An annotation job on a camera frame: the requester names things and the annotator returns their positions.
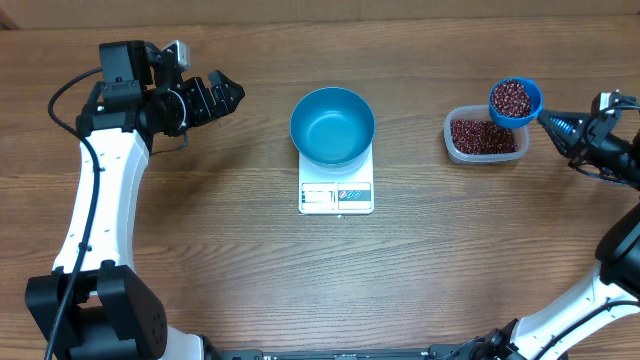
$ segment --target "digital kitchen scale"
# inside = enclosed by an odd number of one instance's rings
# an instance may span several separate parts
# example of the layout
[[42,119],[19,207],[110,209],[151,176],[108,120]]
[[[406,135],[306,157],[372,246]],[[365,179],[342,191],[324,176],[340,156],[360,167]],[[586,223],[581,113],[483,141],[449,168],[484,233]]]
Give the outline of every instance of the digital kitchen scale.
[[300,154],[298,209],[302,214],[371,214],[373,147],[343,167],[314,164]]

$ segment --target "wood grain surface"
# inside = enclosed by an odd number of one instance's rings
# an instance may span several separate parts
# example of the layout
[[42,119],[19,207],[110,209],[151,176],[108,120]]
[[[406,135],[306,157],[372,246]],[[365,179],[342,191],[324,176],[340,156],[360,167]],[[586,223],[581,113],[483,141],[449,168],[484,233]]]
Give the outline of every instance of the wood grain surface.
[[[550,109],[599,91],[640,95],[636,16],[185,26],[0,33],[0,358],[41,358],[24,305],[49,273],[79,176],[78,142],[46,104],[99,65],[98,44],[175,38],[189,76],[220,69],[247,97],[152,158],[138,199],[138,274],[170,322],[223,349],[423,347],[484,335],[538,311],[594,263],[600,237],[638,201],[566,166],[544,131],[516,163],[453,165],[442,124],[487,103],[503,77],[537,80]],[[57,113],[73,122],[91,81]],[[291,111],[323,86],[360,93],[377,119],[376,210],[298,214]],[[616,134],[631,138],[637,114]],[[178,139],[158,137],[156,149]],[[640,317],[593,335],[573,359],[637,359]]]
[[638,0],[0,0],[20,29],[631,15]]

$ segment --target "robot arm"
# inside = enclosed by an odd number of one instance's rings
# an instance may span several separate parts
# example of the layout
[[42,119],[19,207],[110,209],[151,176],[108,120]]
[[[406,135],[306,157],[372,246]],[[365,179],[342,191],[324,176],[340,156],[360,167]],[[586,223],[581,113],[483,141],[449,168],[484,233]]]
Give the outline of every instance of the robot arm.
[[[60,360],[208,359],[213,351],[208,340],[168,326],[162,303],[134,272],[135,208],[154,135],[184,135],[186,140],[188,129],[233,113],[244,90],[219,71],[209,74],[210,90],[198,77],[183,81],[181,73],[190,60],[188,48],[179,41],[163,50],[142,41],[102,44],[100,59],[104,82],[96,83],[76,119],[77,131],[70,130],[83,142],[71,226],[52,274],[29,279],[27,307],[49,341],[47,357],[55,353]],[[49,108],[54,120],[55,99],[98,71],[81,75],[54,95]],[[147,89],[153,83],[155,88]],[[92,208],[97,184],[100,190]],[[96,295],[101,306],[79,306]]]
[[[105,260],[116,266],[133,264],[133,222],[140,180],[149,163],[149,150],[137,130],[94,131],[87,138],[99,156],[101,189],[96,216],[89,238],[89,248],[80,271],[98,270]],[[78,244],[89,212],[93,185],[93,164],[84,145],[80,145],[82,164],[78,194],[69,232],[53,270],[63,267],[68,274],[78,256]]]

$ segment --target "black cable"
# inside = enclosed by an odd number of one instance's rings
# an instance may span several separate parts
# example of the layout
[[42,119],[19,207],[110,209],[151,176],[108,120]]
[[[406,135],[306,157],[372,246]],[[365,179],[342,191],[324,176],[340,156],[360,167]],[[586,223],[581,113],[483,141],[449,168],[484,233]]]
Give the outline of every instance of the black cable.
[[182,143],[182,145],[178,146],[177,148],[170,149],[170,150],[156,151],[156,152],[151,153],[151,155],[158,155],[158,154],[172,152],[172,151],[178,151],[178,150],[182,150],[182,149],[186,148],[187,144],[189,143],[189,136],[187,136],[187,133],[184,133],[183,135],[184,135],[184,142]]
[[65,124],[60,120],[56,114],[53,112],[53,105],[56,103],[56,100],[62,95],[67,89],[73,86],[75,83],[80,80],[89,77],[93,74],[99,73],[102,71],[102,68],[96,68],[93,70],[89,70],[86,73],[77,76],[73,80],[69,81],[66,85],[60,88],[60,90],[56,91],[55,94],[49,100],[49,116],[51,119],[58,125],[60,125],[63,129],[67,130],[71,135],[75,136],[84,144],[91,155],[91,161],[93,162],[93,192],[91,193],[91,203],[89,205],[89,213],[87,215],[87,223],[84,227],[84,233],[82,234],[82,241],[78,244],[78,257],[76,259],[76,263],[73,266],[73,270],[71,271],[71,276],[69,278],[69,282],[67,283],[67,287],[64,290],[64,295],[62,296],[62,301],[60,302],[60,307],[58,307],[58,312],[56,313],[56,317],[53,321],[53,327],[51,328],[51,333],[49,334],[49,343],[47,344],[47,350],[44,355],[45,360],[51,360],[53,357],[53,348],[56,342],[56,337],[58,336],[58,331],[60,330],[60,323],[62,322],[62,317],[69,306],[69,301],[71,301],[71,297],[73,295],[73,286],[76,282],[76,278],[78,277],[78,273],[80,272],[80,268],[82,267],[82,261],[84,260],[84,256],[87,253],[87,245],[89,243],[89,236],[91,235],[91,226],[93,225],[93,218],[96,214],[96,205],[98,203],[98,192],[100,190],[100,163],[98,162],[98,156],[96,155],[93,146],[87,141],[87,139],[80,135],[75,129],[71,126]]
[[603,312],[605,310],[606,311],[611,311],[611,308],[614,308],[616,306],[622,306],[622,305],[632,305],[632,306],[640,307],[640,302],[638,302],[638,301],[612,301],[612,302],[605,303],[604,305],[602,305],[599,308],[595,309],[594,311],[590,312],[587,316],[585,316],[582,319],[578,320],[575,324],[569,326],[565,331],[561,332],[558,336],[556,336],[553,339],[551,339],[551,341],[549,341],[549,343],[545,347],[543,347],[542,350],[540,350],[538,355],[536,355],[536,357],[533,358],[533,360],[540,360],[544,356],[544,354],[547,353],[547,351],[549,351],[552,347],[554,347],[564,337],[569,335],[575,329],[577,329],[580,326],[584,325],[589,320],[591,320],[594,317],[596,317],[601,312]]

